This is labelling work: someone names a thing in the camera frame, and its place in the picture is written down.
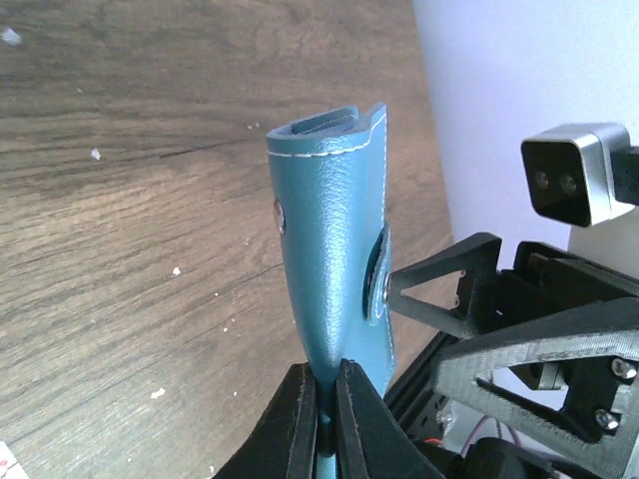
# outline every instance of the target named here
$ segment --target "robotic hand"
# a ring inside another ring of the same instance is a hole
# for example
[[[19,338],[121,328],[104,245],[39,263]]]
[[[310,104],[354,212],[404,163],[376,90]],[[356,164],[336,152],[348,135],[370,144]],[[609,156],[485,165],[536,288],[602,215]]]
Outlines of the robotic hand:
[[[639,462],[639,281],[531,241],[519,245],[512,269],[498,270],[501,240],[490,234],[388,274],[385,179],[375,176],[385,175],[382,106],[362,119],[344,109],[295,122],[270,134],[270,149],[279,230],[308,240],[301,247],[283,239],[283,249],[310,363],[292,366],[217,477],[632,477]],[[639,152],[620,125],[559,127],[524,141],[522,155],[542,216],[586,228],[639,204]],[[305,202],[310,218],[300,210]],[[406,293],[456,271],[451,310]],[[388,309],[441,333],[382,399],[394,367]],[[563,406],[493,384],[492,372],[503,368],[532,390],[565,389]],[[465,456],[446,450],[437,419],[449,399],[561,458],[496,438],[479,440]]]

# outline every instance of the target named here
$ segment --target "camera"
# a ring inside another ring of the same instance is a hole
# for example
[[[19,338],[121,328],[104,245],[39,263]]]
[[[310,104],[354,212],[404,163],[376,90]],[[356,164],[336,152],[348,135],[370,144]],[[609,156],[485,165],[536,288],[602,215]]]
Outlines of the camera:
[[[631,211],[615,198],[611,155],[630,148],[617,123],[567,124],[521,144],[530,199],[542,217],[588,228]]]

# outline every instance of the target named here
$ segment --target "white paint chip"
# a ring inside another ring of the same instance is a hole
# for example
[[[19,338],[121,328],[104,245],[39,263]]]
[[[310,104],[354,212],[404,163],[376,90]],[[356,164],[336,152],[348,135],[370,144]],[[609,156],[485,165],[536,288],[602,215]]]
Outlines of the white paint chip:
[[[0,441],[0,477],[2,479],[29,479],[9,446]]]
[[[2,33],[0,33],[0,38],[12,47],[17,47],[22,43],[22,37],[10,27],[5,28]]]
[[[151,399],[158,399],[160,396],[164,396],[166,392],[167,390],[164,387],[161,387],[157,391],[151,393]]]

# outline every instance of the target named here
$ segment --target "rolled blue leather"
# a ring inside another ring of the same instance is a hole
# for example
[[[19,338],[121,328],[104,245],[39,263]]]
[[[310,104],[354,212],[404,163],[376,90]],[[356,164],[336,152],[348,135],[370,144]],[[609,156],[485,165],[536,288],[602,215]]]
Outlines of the rolled blue leather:
[[[343,358],[380,395],[395,367],[384,284],[386,107],[346,107],[267,134],[273,190],[284,215],[282,251],[299,335],[319,387],[320,424],[332,417]],[[334,466],[318,464],[321,468]]]

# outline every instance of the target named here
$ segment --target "white speck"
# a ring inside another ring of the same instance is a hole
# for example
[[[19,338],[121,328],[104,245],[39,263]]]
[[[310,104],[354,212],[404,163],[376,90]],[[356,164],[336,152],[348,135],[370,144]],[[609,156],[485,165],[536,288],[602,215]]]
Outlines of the white speck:
[[[164,393],[167,392],[164,387],[161,387],[156,392],[151,393],[151,399],[158,399],[160,396],[164,396]]]
[[[2,33],[0,33],[0,37],[12,47],[22,43],[22,37],[16,33],[13,28],[5,28]]]

